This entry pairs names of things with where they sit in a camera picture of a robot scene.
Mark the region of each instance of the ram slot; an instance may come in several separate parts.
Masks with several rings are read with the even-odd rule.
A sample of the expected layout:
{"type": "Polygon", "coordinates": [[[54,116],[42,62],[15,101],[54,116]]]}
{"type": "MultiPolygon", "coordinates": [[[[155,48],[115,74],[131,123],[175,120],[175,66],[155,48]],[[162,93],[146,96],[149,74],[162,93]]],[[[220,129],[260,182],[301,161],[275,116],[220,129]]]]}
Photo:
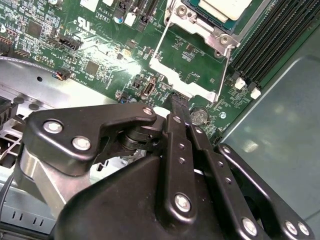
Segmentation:
{"type": "Polygon", "coordinates": [[[310,12],[309,9],[313,8],[317,2],[318,0],[306,2],[304,7],[296,11],[297,14],[295,14],[294,17],[292,17],[289,20],[289,23],[282,26],[282,29],[280,30],[281,36],[278,38],[275,38],[275,41],[273,40],[270,41],[268,46],[261,47],[264,53],[261,53],[260,56],[257,57],[256,62],[254,62],[250,66],[249,70],[245,72],[246,76],[248,76],[249,78],[255,79],[255,76],[262,70],[261,68],[263,68],[264,65],[270,60],[271,56],[278,55],[278,50],[286,42],[286,40],[293,34],[295,29],[298,26],[300,26],[302,22],[306,21],[305,18],[308,16],[308,13],[310,12]]]}
{"type": "Polygon", "coordinates": [[[313,20],[317,19],[320,16],[320,5],[316,7],[316,11],[313,15],[309,16],[306,21],[303,21],[300,27],[298,27],[295,32],[287,39],[286,43],[282,45],[279,49],[279,52],[276,57],[270,57],[269,61],[266,62],[264,67],[259,71],[256,75],[254,75],[254,79],[257,81],[262,81],[264,77],[268,74],[270,69],[272,69],[277,62],[286,54],[287,50],[292,47],[296,40],[302,35],[304,31],[307,31],[311,24],[313,24],[313,20]]]}
{"type": "Polygon", "coordinates": [[[249,40],[244,44],[241,48],[240,52],[235,57],[232,65],[237,69],[240,68],[241,65],[246,61],[247,57],[250,53],[255,49],[255,46],[259,43],[259,41],[266,36],[269,32],[274,21],[279,17],[283,9],[285,9],[289,3],[286,0],[279,0],[271,12],[266,16],[260,26],[255,30],[255,32],[251,35],[249,40]]]}
{"type": "Polygon", "coordinates": [[[262,39],[260,39],[254,50],[245,60],[245,63],[241,65],[242,74],[245,76],[247,75],[251,66],[261,57],[261,55],[263,55],[264,51],[267,50],[267,46],[274,41],[274,39],[281,33],[281,29],[290,21],[292,15],[295,14],[297,5],[299,4],[299,6],[302,6],[304,1],[305,0],[290,2],[288,6],[281,11],[279,18],[274,21],[270,26],[270,30],[264,37],[262,37],[262,39]]]}

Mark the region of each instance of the motherboard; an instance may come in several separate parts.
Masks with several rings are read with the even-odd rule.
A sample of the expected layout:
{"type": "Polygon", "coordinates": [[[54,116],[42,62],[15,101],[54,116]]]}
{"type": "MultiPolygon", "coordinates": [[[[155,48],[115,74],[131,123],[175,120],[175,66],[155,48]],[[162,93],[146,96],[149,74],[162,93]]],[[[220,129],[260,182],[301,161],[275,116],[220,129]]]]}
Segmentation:
{"type": "Polygon", "coordinates": [[[319,13],[318,0],[0,0],[0,60],[123,104],[161,107],[180,94],[216,143],[319,13]]]}

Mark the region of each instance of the green circuit board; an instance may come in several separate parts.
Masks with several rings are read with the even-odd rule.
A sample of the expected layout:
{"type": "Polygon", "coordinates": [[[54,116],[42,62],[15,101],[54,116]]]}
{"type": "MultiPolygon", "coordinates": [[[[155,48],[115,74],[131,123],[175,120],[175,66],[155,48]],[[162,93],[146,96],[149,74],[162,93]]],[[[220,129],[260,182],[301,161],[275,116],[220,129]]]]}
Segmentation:
{"type": "MultiPolygon", "coordinates": [[[[14,50],[24,60],[52,71],[70,71],[71,80],[68,81],[77,81],[116,101],[126,92],[131,102],[161,106],[174,91],[164,76],[149,68],[149,62],[165,29],[167,2],[161,0],[157,4],[155,15],[145,30],[139,32],[135,25],[130,27],[123,23],[123,19],[114,18],[117,0],[111,6],[103,0],[94,0],[97,2],[94,10],[83,6],[82,1],[89,2],[64,0],[57,7],[47,0],[0,0],[0,37],[12,41],[14,50]],[[81,41],[82,46],[76,51],[61,48],[53,44],[51,36],[54,34],[81,41]],[[134,86],[137,75],[141,78],[139,88],[134,86]],[[150,79],[155,81],[155,88],[149,96],[142,97],[141,92],[150,79]]],[[[241,42],[245,43],[250,38],[276,1],[269,1],[241,42]]],[[[235,33],[241,31],[243,21],[253,15],[261,2],[253,0],[235,27],[235,33]]],[[[311,32],[308,31],[298,41],[295,49],[311,32]]],[[[215,58],[214,50],[200,36],[191,35],[176,25],[171,26],[157,58],[179,73],[182,81],[195,82],[209,91],[218,91],[226,60],[215,58]]],[[[217,130],[223,132],[251,101],[248,89],[236,89],[234,82],[227,77],[217,103],[196,96],[189,100],[189,106],[190,110],[194,107],[207,110],[208,122],[201,127],[211,137],[217,130]]]]}

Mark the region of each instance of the silver screw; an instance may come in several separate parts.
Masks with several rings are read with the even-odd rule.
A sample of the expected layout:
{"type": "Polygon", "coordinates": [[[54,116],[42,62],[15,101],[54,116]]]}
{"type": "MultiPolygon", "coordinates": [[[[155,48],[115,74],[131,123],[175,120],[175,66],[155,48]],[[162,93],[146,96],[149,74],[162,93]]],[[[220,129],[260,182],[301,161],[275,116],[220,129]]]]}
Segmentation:
{"type": "Polygon", "coordinates": [[[220,43],[223,45],[226,45],[229,42],[229,37],[228,36],[221,36],[220,37],[220,43]]]}
{"type": "Polygon", "coordinates": [[[225,119],[225,118],[227,117],[227,114],[223,111],[223,112],[221,112],[221,113],[219,114],[219,117],[220,117],[221,119],[225,119]]]}
{"type": "Polygon", "coordinates": [[[257,236],[258,231],[255,226],[255,224],[249,219],[249,218],[244,218],[242,219],[242,224],[244,226],[244,229],[252,236],[257,236]]]}
{"type": "Polygon", "coordinates": [[[145,114],[152,115],[152,110],[150,108],[148,108],[148,107],[144,107],[143,111],[144,111],[145,114]]]}
{"type": "Polygon", "coordinates": [[[297,229],[295,228],[295,226],[291,222],[285,221],[285,226],[289,230],[290,233],[292,233],[293,235],[298,235],[297,229]]]}
{"type": "Polygon", "coordinates": [[[51,5],[56,5],[58,3],[58,0],[48,0],[48,3],[51,5]]]}
{"type": "Polygon", "coordinates": [[[87,151],[91,148],[91,143],[85,136],[77,136],[72,140],[72,145],[81,151],[87,151]]]}
{"type": "Polygon", "coordinates": [[[128,162],[125,161],[125,160],[122,160],[122,161],[121,161],[121,164],[122,164],[123,166],[127,166],[128,162]]]}
{"type": "Polygon", "coordinates": [[[177,123],[181,123],[180,117],[178,116],[174,116],[173,119],[177,122],[177,123]]]}
{"type": "Polygon", "coordinates": [[[302,232],[304,235],[307,235],[307,236],[310,235],[309,230],[307,229],[307,227],[306,227],[303,223],[298,222],[298,226],[299,226],[301,232],[302,232]]]}
{"type": "Polygon", "coordinates": [[[191,209],[190,201],[182,194],[175,195],[174,202],[181,212],[187,213],[191,209]]]}
{"type": "Polygon", "coordinates": [[[227,146],[222,146],[222,148],[227,154],[231,153],[231,150],[227,146]]]}
{"type": "Polygon", "coordinates": [[[51,134],[58,134],[63,130],[62,125],[57,121],[47,121],[43,124],[43,128],[51,134]]]}
{"type": "Polygon", "coordinates": [[[176,14],[180,17],[183,17],[187,14],[187,7],[185,5],[180,5],[176,8],[176,14]]]}

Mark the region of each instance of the cable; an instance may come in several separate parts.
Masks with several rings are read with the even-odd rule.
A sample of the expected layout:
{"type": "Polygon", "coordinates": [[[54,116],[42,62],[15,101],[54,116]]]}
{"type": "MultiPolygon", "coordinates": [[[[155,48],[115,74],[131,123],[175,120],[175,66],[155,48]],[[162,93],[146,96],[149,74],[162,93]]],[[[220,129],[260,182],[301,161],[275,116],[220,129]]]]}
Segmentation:
{"type": "Polygon", "coordinates": [[[10,185],[13,180],[14,180],[14,173],[12,173],[8,177],[8,179],[5,181],[4,185],[2,186],[2,188],[0,190],[0,220],[1,220],[1,215],[2,215],[2,209],[5,204],[6,196],[7,196],[7,193],[10,189],[10,185]]]}

